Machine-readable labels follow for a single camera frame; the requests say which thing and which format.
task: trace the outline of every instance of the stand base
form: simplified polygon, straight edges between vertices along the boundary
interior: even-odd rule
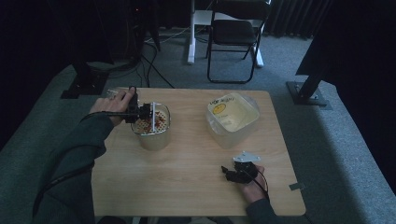
[[[106,85],[109,73],[91,71],[95,75],[92,84],[85,87],[78,85],[78,78],[75,77],[69,90],[62,93],[61,99],[77,99],[80,95],[100,95]]]
[[[303,82],[286,82],[290,95],[296,105],[318,105],[320,109],[332,110],[329,101],[324,100],[320,90],[315,90],[314,94],[308,99],[299,96],[299,91],[304,85]]]

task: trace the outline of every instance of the hand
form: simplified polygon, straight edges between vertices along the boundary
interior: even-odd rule
[[[262,174],[264,173],[264,167],[256,165],[256,168]],[[257,175],[255,180],[260,185],[262,185],[263,188],[265,188],[266,183],[260,173]],[[264,192],[262,192],[262,189],[253,180],[248,184],[238,184],[238,186],[248,203],[254,203],[260,199],[266,198]]]
[[[119,91],[114,98],[99,98],[90,110],[91,113],[108,111],[108,112],[125,112],[128,108],[129,101],[134,96],[135,88],[128,91]],[[121,124],[121,117],[110,117],[114,126]]]

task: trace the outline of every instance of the wooden table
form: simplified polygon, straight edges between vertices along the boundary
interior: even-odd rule
[[[233,91],[139,90],[141,104],[155,101],[169,107],[171,142],[160,151],[147,151],[130,124],[116,127],[92,172],[97,216],[245,216],[248,204],[220,169],[233,170],[233,157],[243,150],[262,158],[255,163],[265,167],[275,212],[304,214],[301,192],[290,190],[297,180],[268,92],[236,91],[255,99],[261,116],[252,135],[223,149],[207,130],[205,111],[212,100]]]

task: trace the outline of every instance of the plastic container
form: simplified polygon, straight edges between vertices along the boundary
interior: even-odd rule
[[[132,131],[137,135],[140,146],[156,151],[163,149],[170,142],[171,115],[166,105],[151,103],[151,109],[155,111],[154,122],[152,119],[138,119],[132,124]]]
[[[223,148],[234,147],[253,131],[260,116],[256,102],[233,92],[207,106],[206,120],[210,134]]]

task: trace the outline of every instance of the folding chair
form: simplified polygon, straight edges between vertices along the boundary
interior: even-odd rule
[[[214,83],[244,84],[253,78],[255,62],[262,36],[262,28],[268,19],[271,7],[264,0],[214,0],[212,5],[212,19],[206,50],[207,78]],[[231,20],[218,19],[223,14],[232,17]],[[212,49],[212,45],[246,46],[243,49]],[[254,50],[250,76],[245,80],[217,80],[210,76],[212,51],[245,52],[245,60],[251,49]]]

